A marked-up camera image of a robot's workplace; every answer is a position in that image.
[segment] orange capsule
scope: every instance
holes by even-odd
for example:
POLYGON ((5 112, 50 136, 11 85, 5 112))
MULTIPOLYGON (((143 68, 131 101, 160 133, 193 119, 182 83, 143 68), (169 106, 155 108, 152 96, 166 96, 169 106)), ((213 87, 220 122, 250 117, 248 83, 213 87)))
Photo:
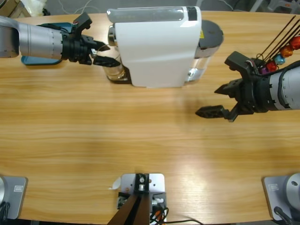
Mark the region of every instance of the orange capsule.
POLYGON ((286 45, 280 49, 280 53, 284 58, 287 58, 293 54, 293 47, 286 45))
POLYGON ((277 70, 277 65, 276 65, 276 63, 275 63, 273 60, 271 60, 271 61, 269 61, 269 62, 266 64, 266 68, 267 68, 270 72, 274 72, 274 71, 277 70))
POLYGON ((293 37, 293 38, 290 40, 290 45, 292 46, 292 48, 293 48, 294 50, 300 49, 300 36, 293 37))

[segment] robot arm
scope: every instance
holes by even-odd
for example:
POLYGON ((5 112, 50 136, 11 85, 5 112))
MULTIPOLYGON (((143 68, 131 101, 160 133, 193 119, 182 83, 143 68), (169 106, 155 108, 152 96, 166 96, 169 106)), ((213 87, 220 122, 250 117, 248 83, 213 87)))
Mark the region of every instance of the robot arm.
POLYGON ((196 112, 198 116, 233 122, 238 115, 300 109, 300 61, 266 75, 258 72, 252 59, 238 52, 233 52, 225 64, 239 71, 242 78, 222 85, 215 93, 235 98, 237 104, 231 111, 222 105, 205 106, 196 112))
MULTIPOLYGON (((92 49, 110 49, 105 43, 81 34, 84 29, 90 28, 91 23, 90 17, 83 13, 73 21, 72 31, 68 33, 51 26, 29 25, 0 16, 0 57, 16 57, 20 48, 23 56, 78 61, 91 65, 92 49)), ((93 64, 113 67, 119 62, 109 57, 96 56, 93 64)))

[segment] purple capsule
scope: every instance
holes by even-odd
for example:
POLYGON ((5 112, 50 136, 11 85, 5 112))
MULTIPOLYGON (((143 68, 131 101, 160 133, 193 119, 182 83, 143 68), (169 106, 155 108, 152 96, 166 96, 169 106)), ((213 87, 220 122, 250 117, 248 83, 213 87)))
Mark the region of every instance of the purple capsule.
POLYGON ((268 69, 267 69, 266 67, 262 67, 262 68, 260 68, 258 71, 259 71, 259 73, 262 74, 262 75, 267 74, 267 73, 269 72, 268 69))

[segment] metal mounting plate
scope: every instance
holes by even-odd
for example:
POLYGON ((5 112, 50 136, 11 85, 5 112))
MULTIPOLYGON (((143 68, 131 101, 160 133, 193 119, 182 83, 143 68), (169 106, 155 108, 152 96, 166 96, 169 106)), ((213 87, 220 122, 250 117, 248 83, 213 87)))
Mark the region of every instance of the metal mounting plate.
POLYGON ((25 177, 2 177, 5 182, 3 201, 10 204, 8 219, 17 219, 21 212, 27 179, 25 177))
MULTIPOLYGON (((161 173, 149 173, 149 192, 165 192, 165 176, 161 173)), ((126 173, 121 177, 121 192, 133 194, 135 173, 126 173)))
POLYGON ((289 177, 290 176, 265 177, 262 181, 268 200, 270 215, 275 220, 282 220, 281 217, 274 212, 276 206, 280 207, 290 218, 292 217, 285 194, 286 180, 289 177))

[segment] wood grain surface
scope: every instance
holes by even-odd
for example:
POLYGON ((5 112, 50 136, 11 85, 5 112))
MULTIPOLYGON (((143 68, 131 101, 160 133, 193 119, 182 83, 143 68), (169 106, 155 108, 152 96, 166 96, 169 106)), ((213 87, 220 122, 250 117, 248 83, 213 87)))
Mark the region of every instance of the wood grain surface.
MULTIPOLYGON (((106 15, 90 16, 84 33, 107 42, 106 15)), ((195 111, 233 107, 233 99, 214 94, 240 77, 226 57, 233 51, 256 56, 291 15, 203 12, 203 18, 220 25, 225 41, 203 78, 182 88, 112 84, 101 67, 68 61, 26 67, 20 57, 0 60, 0 173, 29 180, 21 218, 107 223, 117 211, 117 191, 108 190, 116 178, 163 173, 169 220, 270 219, 261 180, 300 171, 299 111, 240 116, 234 123, 195 111)))

